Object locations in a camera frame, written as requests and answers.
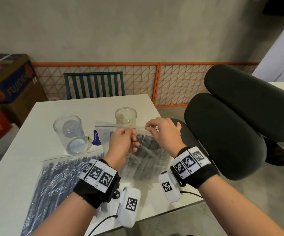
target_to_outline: tabletop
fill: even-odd
[[[42,161],[54,156],[67,155],[53,122],[60,116],[74,114],[80,117],[86,135],[95,129],[96,120],[115,122],[115,111],[132,107],[137,112],[137,126],[144,126],[160,116],[148,95],[130,95],[105,98],[87,98],[36,103],[0,162],[0,235],[19,236],[26,219],[35,185],[42,169]],[[90,151],[101,146],[92,146]],[[124,181],[120,188],[133,186],[141,190],[136,221],[164,214],[188,206],[201,198],[184,194],[179,202],[169,203],[157,181]],[[184,188],[196,194],[191,186]],[[96,223],[89,226],[86,235]],[[119,227],[115,219],[108,219],[93,235]]]

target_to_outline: shoe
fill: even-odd
[[[275,165],[284,166],[284,150],[281,148],[277,142],[272,141],[268,138],[264,138],[267,154],[265,162]]]

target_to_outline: blue and brown box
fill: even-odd
[[[36,102],[48,101],[26,54],[0,54],[0,109],[19,127]]]

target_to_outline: white marker tag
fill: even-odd
[[[111,167],[107,166],[104,172],[99,177],[96,185],[94,186],[99,191],[106,193],[110,183],[112,182],[114,176],[116,175],[117,171],[112,169]]]
[[[100,178],[100,175],[103,173],[105,168],[107,167],[106,164],[102,163],[101,161],[97,161],[91,168],[89,174],[84,179],[85,182],[89,183],[92,186],[96,185],[96,182]]]
[[[190,174],[195,173],[201,168],[195,158],[188,151],[183,152],[178,157],[182,161],[183,165],[186,166],[186,169],[190,172]]]
[[[95,162],[97,160],[95,159],[91,159],[87,165],[84,167],[84,169],[81,171],[81,173],[79,174],[79,178],[84,180],[84,178],[86,177],[87,173],[91,170],[92,166],[94,166]]]
[[[211,164],[210,160],[199,150],[198,147],[192,147],[188,150],[201,167]]]
[[[182,179],[191,175],[179,157],[176,157],[171,164]]]

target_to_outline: floor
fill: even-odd
[[[164,118],[183,119],[186,107],[159,108]],[[270,216],[284,230],[284,167],[264,163],[255,174],[230,184]],[[138,222],[132,229],[120,229],[106,236],[120,235],[226,235],[206,203],[190,206],[153,219]]]

